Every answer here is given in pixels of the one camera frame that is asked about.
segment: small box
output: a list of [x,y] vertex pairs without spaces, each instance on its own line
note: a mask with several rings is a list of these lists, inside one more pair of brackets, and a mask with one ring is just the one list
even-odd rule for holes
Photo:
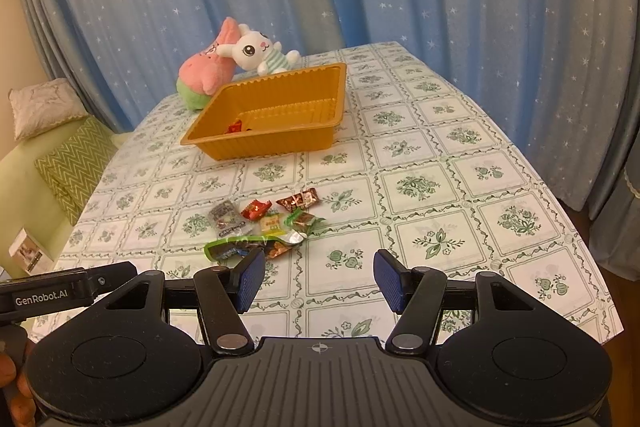
[[29,275],[50,272],[53,261],[46,251],[25,229],[21,229],[9,247],[9,255],[14,263]]

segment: wooden floor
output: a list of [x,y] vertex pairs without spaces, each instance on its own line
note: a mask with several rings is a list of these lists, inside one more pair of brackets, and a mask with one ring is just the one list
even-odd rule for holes
[[[585,243],[589,244],[589,217],[563,205]],[[613,427],[640,425],[640,281],[628,281],[600,269],[618,309],[625,331],[604,345],[613,365],[609,402]]]

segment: table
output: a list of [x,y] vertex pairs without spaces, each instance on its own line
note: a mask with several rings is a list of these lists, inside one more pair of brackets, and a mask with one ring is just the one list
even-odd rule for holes
[[[266,266],[250,334],[377,335],[397,317],[372,276],[386,248],[407,266],[450,278],[499,272],[600,342],[622,331],[587,247],[530,164],[471,100],[396,42],[305,57],[302,67],[344,61],[348,92],[331,149],[216,162],[179,141],[195,118],[169,96],[105,171],[56,269],[128,260],[139,271],[191,277],[210,262],[206,219],[218,201],[238,208],[316,187],[311,211],[326,226]],[[78,311],[39,317],[32,338]],[[468,324],[447,312],[438,341]],[[172,323],[201,342],[193,312]]]

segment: white bunny plush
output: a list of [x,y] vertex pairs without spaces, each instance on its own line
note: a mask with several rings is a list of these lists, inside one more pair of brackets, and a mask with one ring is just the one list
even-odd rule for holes
[[240,39],[236,44],[219,44],[216,53],[231,57],[245,71],[257,70],[260,76],[282,73],[293,69],[300,52],[292,50],[282,54],[282,44],[271,42],[267,35],[251,31],[246,24],[239,25]]

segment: green chevron pillow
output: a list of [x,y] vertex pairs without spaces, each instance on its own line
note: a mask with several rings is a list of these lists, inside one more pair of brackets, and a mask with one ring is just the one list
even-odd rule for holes
[[100,123],[90,116],[73,136],[35,161],[72,225],[78,222],[116,151]]

